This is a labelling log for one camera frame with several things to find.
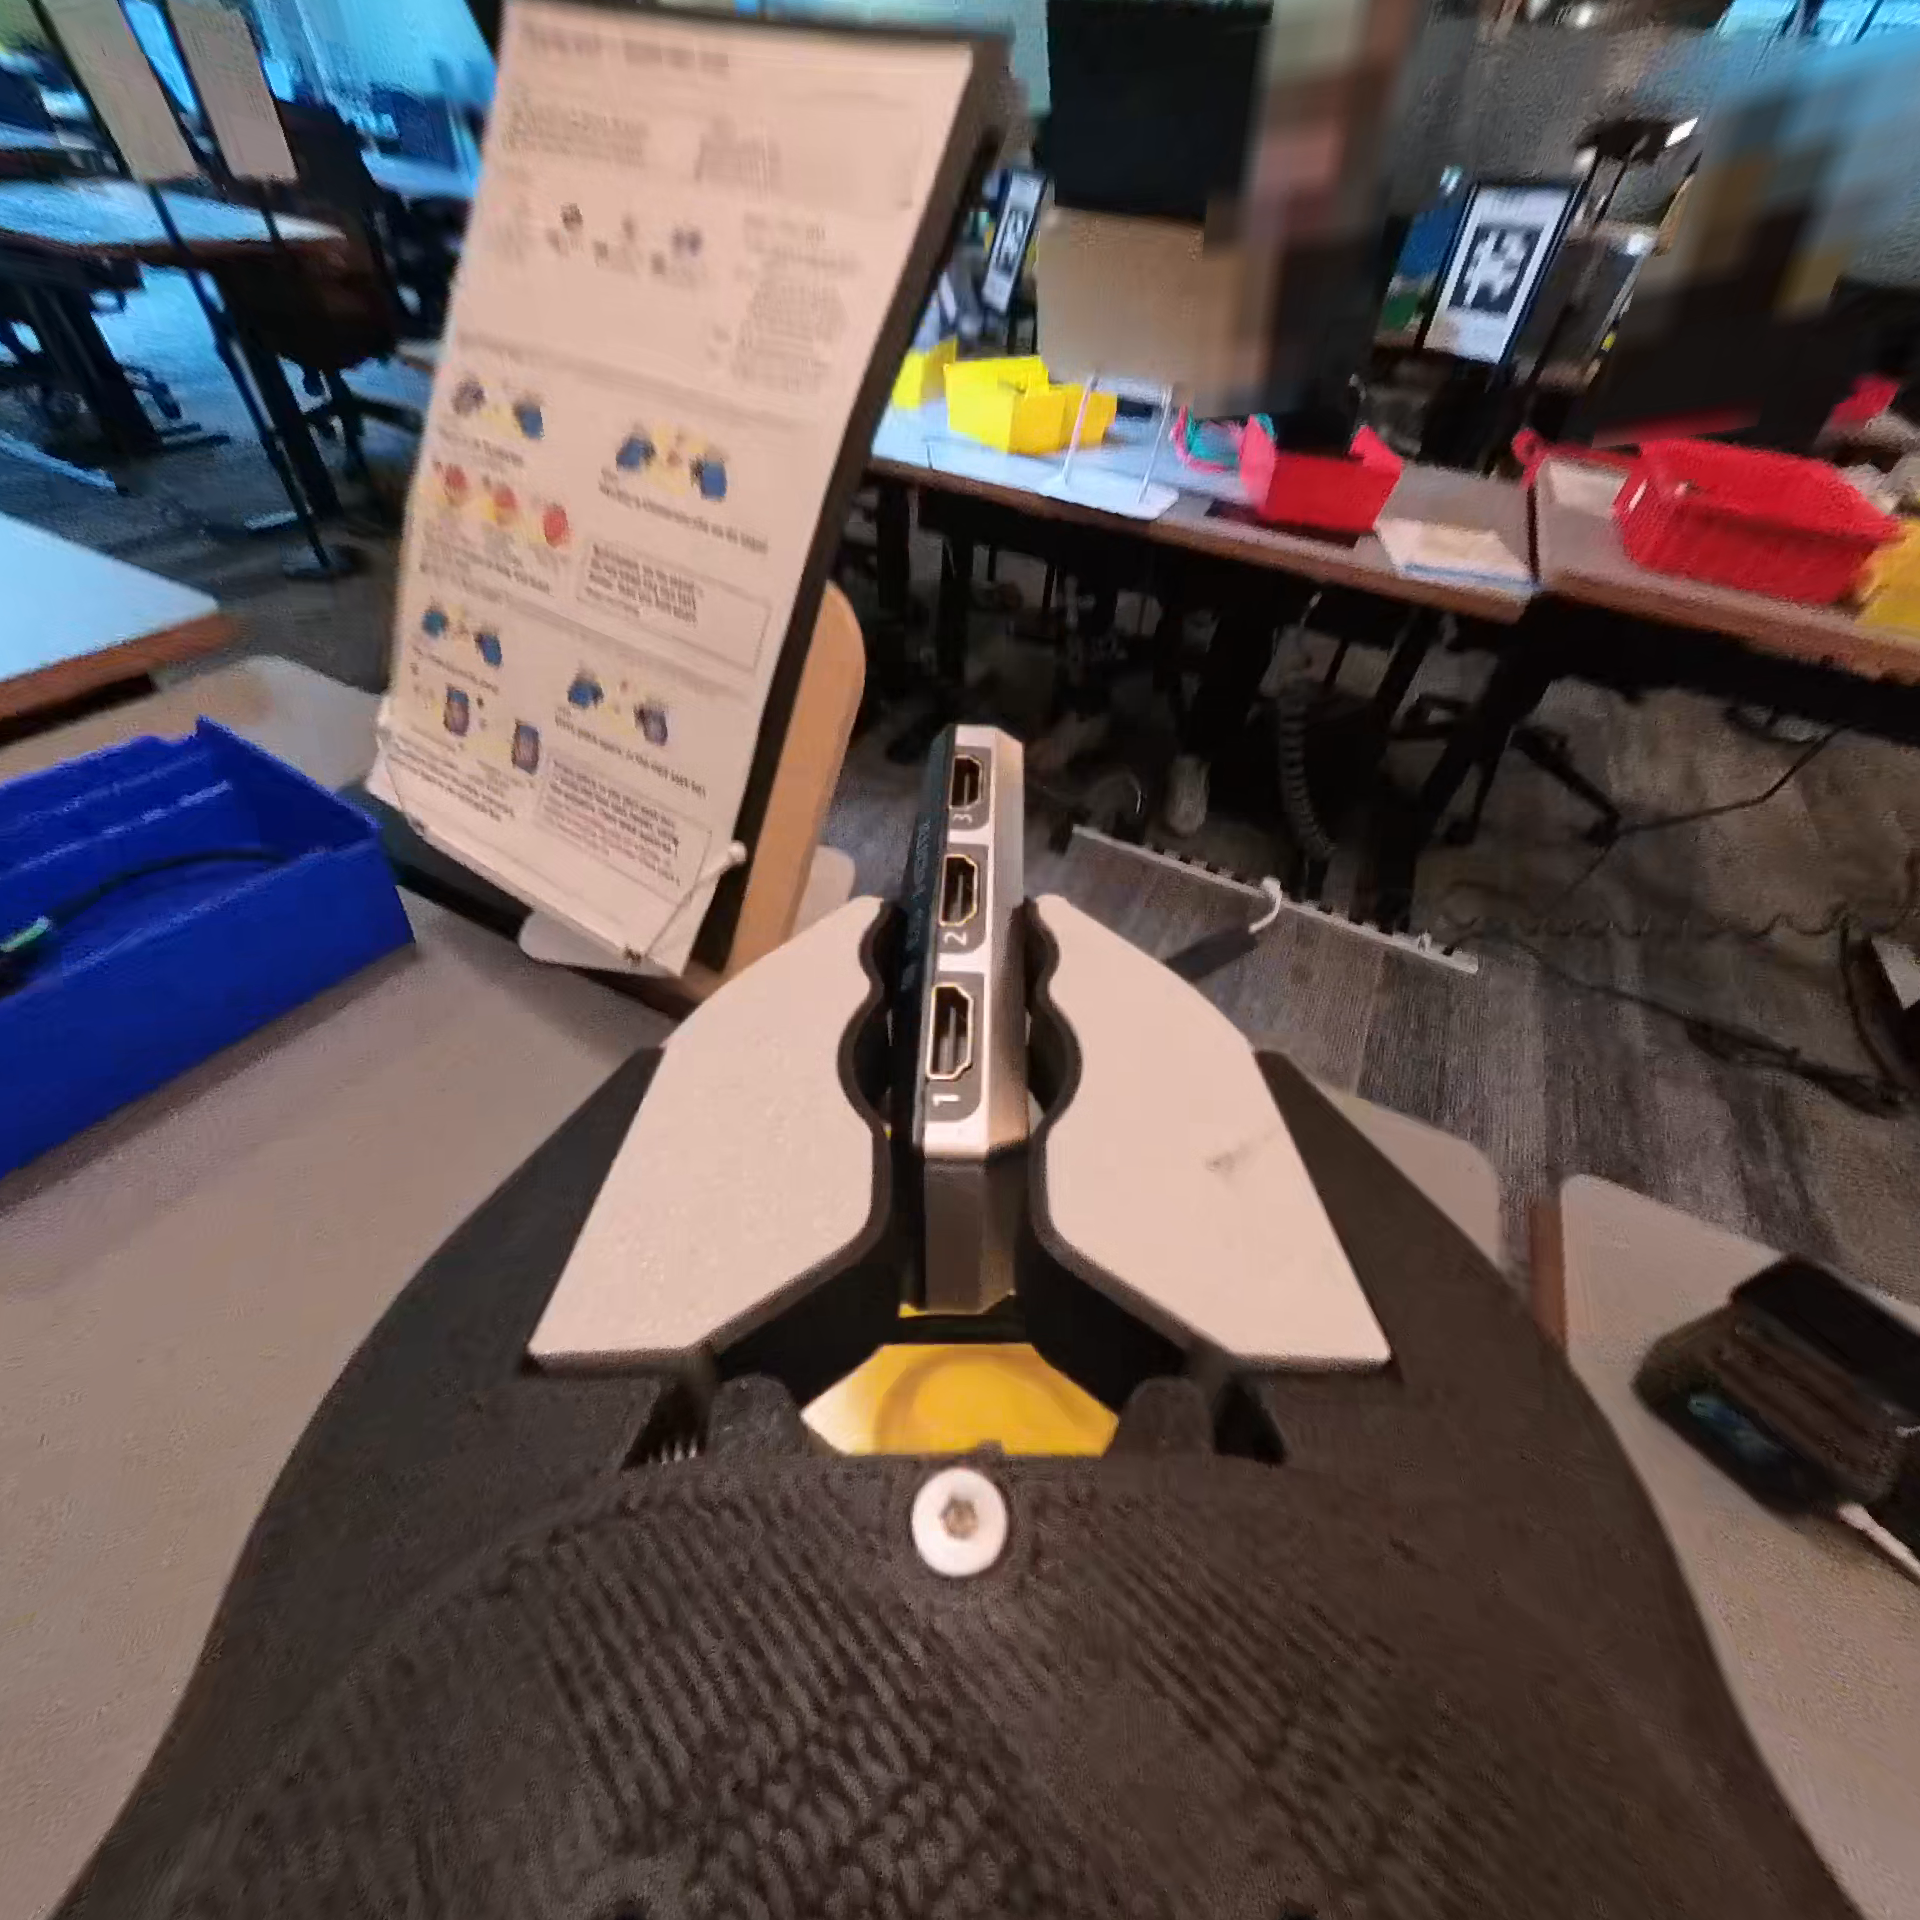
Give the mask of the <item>red mesh basket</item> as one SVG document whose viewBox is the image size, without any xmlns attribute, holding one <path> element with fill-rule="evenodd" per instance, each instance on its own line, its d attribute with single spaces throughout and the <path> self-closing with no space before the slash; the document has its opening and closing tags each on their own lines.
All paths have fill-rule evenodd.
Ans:
<svg viewBox="0 0 1920 1920">
<path fill-rule="evenodd" d="M 1805 607 L 1846 598 L 1903 537 L 1838 467 L 1707 438 L 1640 442 L 1612 517 L 1640 569 Z"/>
</svg>

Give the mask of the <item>black device case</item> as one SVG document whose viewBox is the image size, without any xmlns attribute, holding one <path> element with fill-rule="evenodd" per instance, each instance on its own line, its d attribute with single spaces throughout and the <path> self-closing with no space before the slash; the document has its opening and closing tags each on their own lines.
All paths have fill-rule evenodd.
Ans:
<svg viewBox="0 0 1920 1920">
<path fill-rule="evenodd" d="M 1659 1335 L 1639 1402 L 1783 1514 L 1858 1506 L 1915 1546 L 1917 1333 L 1875 1288 L 1783 1257 Z"/>
</svg>

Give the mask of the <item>black white marker board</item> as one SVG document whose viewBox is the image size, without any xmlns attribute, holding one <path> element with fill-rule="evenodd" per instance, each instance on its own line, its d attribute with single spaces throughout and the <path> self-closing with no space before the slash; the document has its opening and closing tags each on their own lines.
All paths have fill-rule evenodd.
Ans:
<svg viewBox="0 0 1920 1920">
<path fill-rule="evenodd" d="M 1419 351 L 1503 368 L 1567 238 L 1571 175 L 1475 177 L 1436 282 Z"/>
</svg>

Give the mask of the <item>red plastic bin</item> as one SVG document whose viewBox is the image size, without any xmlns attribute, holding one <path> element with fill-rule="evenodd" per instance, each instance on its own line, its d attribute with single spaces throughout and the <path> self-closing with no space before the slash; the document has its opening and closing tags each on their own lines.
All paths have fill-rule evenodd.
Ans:
<svg viewBox="0 0 1920 1920">
<path fill-rule="evenodd" d="M 1251 416 L 1239 430 L 1239 487 L 1247 512 L 1319 537 L 1371 535 L 1404 466 L 1366 425 L 1338 454 L 1277 445 L 1263 416 Z"/>
</svg>

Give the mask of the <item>grey table wooden edge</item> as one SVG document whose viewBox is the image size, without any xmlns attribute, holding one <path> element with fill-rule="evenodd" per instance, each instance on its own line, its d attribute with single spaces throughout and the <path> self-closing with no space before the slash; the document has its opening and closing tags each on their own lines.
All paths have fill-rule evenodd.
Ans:
<svg viewBox="0 0 1920 1920">
<path fill-rule="evenodd" d="M 1851 1526 L 1766 1511 L 1635 1392 L 1658 1337 L 1776 1257 L 1591 1175 L 1532 1215 L 1534 1309 L 1640 1475 L 1776 1785 L 1861 1913 L 1915 1918 L 1915 1581 Z"/>
<path fill-rule="evenodd" d="M 5 737 L 150 690 L 234 639 L 206 592 L 2 517 Z"/>
</svg>

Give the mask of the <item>long wooden edge table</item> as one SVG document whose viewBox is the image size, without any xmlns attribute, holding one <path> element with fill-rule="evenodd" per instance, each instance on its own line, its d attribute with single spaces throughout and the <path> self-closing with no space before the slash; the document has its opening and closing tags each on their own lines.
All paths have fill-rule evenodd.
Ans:
<svg viewBox="0 0 1920 1920">
<path fill-rule="evenodd" d="M 1828 667 L 1856 680 L 1896 687 L 1915 687 L 1917 680 L 1914 634 L 1862 625 L 1836 607 L 1805 607 L 1752 592 L 1686 582 L 1635 563 L 1620 545 L 1612 514 L 1565 499 L 1551 478 L 1551 464 L 1532 488 L 1415 464 L 1404 467 L 1396 490 L 1388 498 L 1386 514 L 1499 530 L 1520 545 L 1534 576 L 1534 592 L 1499 592 L 1398 573 L 1376 535 L 1338 544 L 1287 535 L 1245 518 L 1244 490 L 1235 478 L 1191 467 L 1172 453 L 1179 496 L 1162 518 L 1151 521 L 1048 504 L 1038 496 L 930 475 L 907 461 L 907 453 L 898 445 L 902 432 L 888 425 L 891 411 L 894 407 L 887 407 L 879 417 L 868 467 L 917 488 L 976 496 L 1093 531 L 1140 537 L 1210 560 L 1287 570 L 1323 585 L 1376 592 L 1391 600 L 1442 607 L 1501 625 L 1515 625 L 1525 613 L 1557 600 L 1567 607 L 1643 616 L 1682 633 L 1715 634 L 1750 656 Z"/>
</svg>

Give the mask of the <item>grey desk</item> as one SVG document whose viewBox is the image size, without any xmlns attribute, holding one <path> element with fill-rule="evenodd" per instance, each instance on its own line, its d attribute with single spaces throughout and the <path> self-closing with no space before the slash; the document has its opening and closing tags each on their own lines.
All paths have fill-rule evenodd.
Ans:
<svg viewBox="0 0 1920 1920">
<path fill-rule="evenodd" d="M 53 1915 L 272 1488 L 421 1265 L 664 1022 L 414 939 L 5 1178 L 5 1915 Z"/>
</svg>

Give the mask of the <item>white paper pad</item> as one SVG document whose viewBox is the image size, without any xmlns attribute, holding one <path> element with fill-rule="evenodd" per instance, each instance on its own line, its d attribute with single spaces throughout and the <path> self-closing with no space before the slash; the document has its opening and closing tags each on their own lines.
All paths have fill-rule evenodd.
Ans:
<svg viewBox="0 0 1920 1920">
<path fill-rule="evenodd" d="M 1394 570 L 1411 577 L 1499 592 L 1534 592 L 1520 545 L 1499 530 L 1386 514 L 1376 538 Z"/>
</svg>

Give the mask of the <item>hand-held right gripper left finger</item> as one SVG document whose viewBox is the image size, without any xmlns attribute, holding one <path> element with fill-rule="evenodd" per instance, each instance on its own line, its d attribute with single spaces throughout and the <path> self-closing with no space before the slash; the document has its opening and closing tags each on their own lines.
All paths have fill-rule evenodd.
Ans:
<svg viewBox="0 0 1920 1920">
<path fill-rule="evenodd" d="M 894 1163 L 859 1085 L 894 910 L 858 896 L 663 1043 L 528 1338 L 543 1374 L 842 1378 L 898 1318 Z"/>
</svg>

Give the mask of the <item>silver video port switch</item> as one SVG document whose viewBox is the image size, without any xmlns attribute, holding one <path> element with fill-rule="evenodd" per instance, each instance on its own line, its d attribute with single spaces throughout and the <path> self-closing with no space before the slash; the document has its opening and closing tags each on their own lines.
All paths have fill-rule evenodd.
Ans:
<svg viewBox="0 0 1920 1920">
<path fill-rule="evenodd" d="M 936 1318 L 994 1312 L 1016 1288 L 1032 1120 L 1023 896 L 1021 743 L 949 727 L 904 848 L 891 1010 L 910 1302 Z"/>
</svg>

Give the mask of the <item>yellow plastic bin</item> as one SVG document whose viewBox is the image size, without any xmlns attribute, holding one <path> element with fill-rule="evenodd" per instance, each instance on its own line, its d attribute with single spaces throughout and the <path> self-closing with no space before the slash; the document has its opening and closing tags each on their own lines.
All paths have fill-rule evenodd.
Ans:
<svg viewBox="0 0 1920 1920">
<path fill-rule="evenodd" d="M 802 1407 L 842 1455 L 1101 1455 L 1118 1414 L 990 1312 L 902 1306 L 887 1342 Z"/>
</svg>

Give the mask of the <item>printed instruction sheet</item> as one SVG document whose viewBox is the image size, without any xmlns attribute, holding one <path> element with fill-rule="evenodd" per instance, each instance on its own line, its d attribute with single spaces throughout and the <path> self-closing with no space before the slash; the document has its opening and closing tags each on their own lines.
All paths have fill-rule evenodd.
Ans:
<svg viewBox="0 0 1920 1920">
<path fill-rule="evenodd" d="M 375 787 L 679 974 L 771 809 L 853 488 L 1021 115 L 994 32 L 500 3 Z"/>
</svg>

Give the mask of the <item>wooden document stand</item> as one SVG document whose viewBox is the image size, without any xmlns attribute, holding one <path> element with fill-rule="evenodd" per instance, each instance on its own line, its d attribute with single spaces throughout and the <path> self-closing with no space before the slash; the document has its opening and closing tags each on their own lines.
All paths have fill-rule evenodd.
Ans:
<svg viewBox="0 0 1920 1920">
<path fill-rule="evenodd" d="M 984 174 L 1023 129 L 1021 88 L 1012 72 L 1010 39 L 1002 32 L 935 32 L 885 21 L 867 30 L 872 42 L 962 42 L 968 53 L 966 87 L 951 125 L 935 144 L 930 186 L 922 191 L 918 226 L 895 271 L 875 346 L 868 349 L 847 425 L 835 453 L 819 531 L 806 553 L 797 615 L 808 630 L 790 630 L 774 669 L 759 723 L 759 743 L 741 802 L 739 839 L 746 848 L 716 883 L 714 903 L 683 967 L 672 977 L 612 976 L 659 1007 L 683 1011 L 741 970 L 786 943 L 816 846 L 822 842 L 832 790 L 843 771 L 858 703 L 868 686 L 868 656 L 851 600 L 832 581 L 853 496 L 872 453 L 898 362 L 955 235 Z"/>
</svg>

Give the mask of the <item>blue plastic bin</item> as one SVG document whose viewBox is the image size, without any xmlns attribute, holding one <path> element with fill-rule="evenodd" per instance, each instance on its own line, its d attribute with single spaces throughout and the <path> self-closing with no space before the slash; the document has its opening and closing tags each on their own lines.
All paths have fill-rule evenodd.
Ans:
<svg viewBox="0 0 1920 1920">
<path fill-rule="evenodd" d="M 414 939 L 376 825 L 202 717 L 5 781 L 2 1170 Z"/>
</svg>

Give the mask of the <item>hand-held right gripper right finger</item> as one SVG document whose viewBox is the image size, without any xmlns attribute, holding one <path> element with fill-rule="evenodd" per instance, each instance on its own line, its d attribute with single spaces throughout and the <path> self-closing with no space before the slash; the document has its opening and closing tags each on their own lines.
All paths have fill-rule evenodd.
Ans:
<svg viewBox="0 0 1920 1920">
<path fill-rule="evenodd" d="M 1380 1374 L 1386 1330 L 1247 1037 L 1062 896 L 1030 918 L 1032 1035 L 1064 1050 L 1038 1137 L 1048 1257 L 1186 1357 Z"/>
</svg>

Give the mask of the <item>yellow storage bin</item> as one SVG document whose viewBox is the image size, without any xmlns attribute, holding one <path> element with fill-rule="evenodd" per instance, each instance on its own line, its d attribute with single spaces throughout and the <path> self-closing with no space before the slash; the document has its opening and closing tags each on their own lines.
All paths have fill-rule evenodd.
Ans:
<svg viewBox="0 0 1920 1920">
<path fill-rule="evenodd" d="M 1035 354 L 952 361 L 943 369 L 949 432 L 1016 456 L 1100 445 L 1120 397 L 1100 383 L 1056 382 Z"/>
</svg>

